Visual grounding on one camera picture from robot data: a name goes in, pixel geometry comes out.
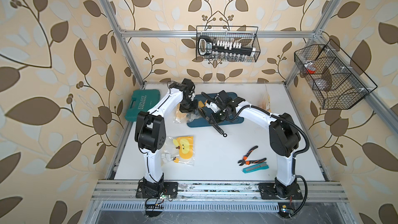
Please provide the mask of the clear resealable duck bag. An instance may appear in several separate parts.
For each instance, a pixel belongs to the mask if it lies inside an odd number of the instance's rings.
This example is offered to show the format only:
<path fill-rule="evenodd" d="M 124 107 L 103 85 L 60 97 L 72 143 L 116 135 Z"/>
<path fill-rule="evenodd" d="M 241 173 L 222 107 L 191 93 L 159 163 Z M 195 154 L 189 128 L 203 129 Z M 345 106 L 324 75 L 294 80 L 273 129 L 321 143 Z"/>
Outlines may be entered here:
<path fill-rule="evenodd" d="M 271 111 L 271 98 L 268 93 L 268 88 L 267 84 L 264 84 L 262 86 L 262 91 L 261 91 L 261 96 L 260 96 L 260 104 L 259 106 L 263 109 L 266 110 L 267 112 Z"/>

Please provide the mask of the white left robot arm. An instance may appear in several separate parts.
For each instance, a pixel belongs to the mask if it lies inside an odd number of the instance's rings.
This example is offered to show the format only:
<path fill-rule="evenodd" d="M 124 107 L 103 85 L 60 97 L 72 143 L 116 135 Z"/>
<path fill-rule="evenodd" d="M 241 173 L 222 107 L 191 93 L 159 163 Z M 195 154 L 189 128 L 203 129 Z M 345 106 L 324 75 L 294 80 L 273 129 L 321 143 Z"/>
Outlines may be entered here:
<path fill-rule="evenodd" d="M 181 83 L 172 82 L 166 95 L 151 109 L 137 115 L 134 139 L 145 157 L 144 179 L 160 184 L 163 180 L 159 150 L 166 139 L 165 118 L 177 107 L 182 113 L 194 113 L 198 108 L 195 84 L 185 78 Z"/>

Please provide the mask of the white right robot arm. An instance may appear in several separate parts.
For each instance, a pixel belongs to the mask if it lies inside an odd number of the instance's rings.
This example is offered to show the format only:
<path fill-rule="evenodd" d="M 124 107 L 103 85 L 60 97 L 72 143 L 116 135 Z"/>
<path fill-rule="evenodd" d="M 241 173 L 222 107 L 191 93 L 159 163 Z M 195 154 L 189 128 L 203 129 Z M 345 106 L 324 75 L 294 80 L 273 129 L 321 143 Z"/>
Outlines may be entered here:
<path fill-rule="evenodd" d="M 308 150 L 308 145 L 303 150 L 298 150 L 299 142 L 305 135 L 294 123 L 289 114 L 272 114 L 260 107 L 250 104 L 241 97 L 231 98 L 225 91 L 219 92 L 215 97 L 202 92 L 206 99 L 205 106 L 212 113 L 204 118 L 221 135 L 226 133 L 219 128 L 219 124 L 233 122 L 238 117 L 248 119 L 269 131 L 271 149 L 277 154 L 277 175 L 275 183 L 288 187 L 296 180 L 295 157 Z"/>

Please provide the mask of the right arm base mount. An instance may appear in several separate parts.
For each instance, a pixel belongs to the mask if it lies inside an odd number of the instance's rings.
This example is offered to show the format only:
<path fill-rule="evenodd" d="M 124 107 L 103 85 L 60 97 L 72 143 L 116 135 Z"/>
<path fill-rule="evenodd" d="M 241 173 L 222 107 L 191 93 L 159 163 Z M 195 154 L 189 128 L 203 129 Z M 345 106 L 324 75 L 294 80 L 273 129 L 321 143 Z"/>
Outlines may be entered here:
<path fill-rule="evenodd" d="M 304 184 L 304 194 L 298 185 L 297 179 L 301 179 Z M 287 200 L 288 205 L 279 205 L 278 215 L 282 219 L 292 219 L 304 207 L 308 198 L 308 183 L 301 175 L 296 175 L 292 184 L 283 185 L 278 180 L 274 183 L 259 183 L 258 189 L 262 200 Z"/>

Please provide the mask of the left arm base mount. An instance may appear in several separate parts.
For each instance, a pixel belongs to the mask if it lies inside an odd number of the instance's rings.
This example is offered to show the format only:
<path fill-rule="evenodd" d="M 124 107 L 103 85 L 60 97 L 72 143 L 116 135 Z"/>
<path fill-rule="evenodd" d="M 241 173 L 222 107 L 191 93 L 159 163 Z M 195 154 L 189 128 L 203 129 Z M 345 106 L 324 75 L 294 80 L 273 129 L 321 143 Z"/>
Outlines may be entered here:
<path fill-rule="evenodd" d="M 144 208 L 147 217 L 157 217 L 164 210 L 165 201 L 173 201 L 178 195 L 178 182 L 150 182 L 142 178 L 138 182 L 136 198 L 145 199 Z"/>

